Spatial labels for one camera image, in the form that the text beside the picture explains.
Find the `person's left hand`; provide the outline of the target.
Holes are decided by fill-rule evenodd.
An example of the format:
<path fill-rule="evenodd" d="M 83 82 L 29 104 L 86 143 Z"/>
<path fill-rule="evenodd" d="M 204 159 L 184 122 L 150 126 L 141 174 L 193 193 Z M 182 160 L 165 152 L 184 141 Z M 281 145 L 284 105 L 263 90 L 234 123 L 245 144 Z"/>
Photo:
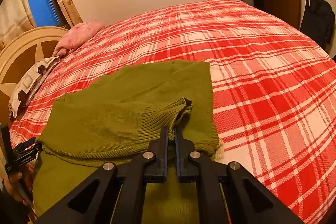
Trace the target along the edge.
<path fill-rule="evenodd" d="M 1 189 L 1 223 L 29 223 L 29 206 L 21 195 L 18 185 L 20 179 L 27 189 L 33 191 L 34 162 L 28 163 L 22 171 L 5 175 Z"/>

